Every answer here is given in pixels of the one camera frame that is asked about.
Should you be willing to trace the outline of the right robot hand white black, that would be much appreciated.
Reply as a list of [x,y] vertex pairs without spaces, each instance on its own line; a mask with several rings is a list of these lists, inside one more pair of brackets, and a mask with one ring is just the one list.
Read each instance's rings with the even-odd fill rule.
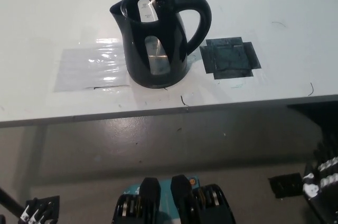
[[312,204],[337,210],[337,141],[324,139],[314,150],[313,163],[305,166],[303,193]]

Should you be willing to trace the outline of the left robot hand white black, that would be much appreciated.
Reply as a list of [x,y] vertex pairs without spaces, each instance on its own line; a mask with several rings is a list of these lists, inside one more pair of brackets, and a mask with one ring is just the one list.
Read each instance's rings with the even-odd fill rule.
[[34,198],[27,204],[17,223],[58,223],[58,218],[53,217],[54,210],[55,204],[52,201],[47,202]]

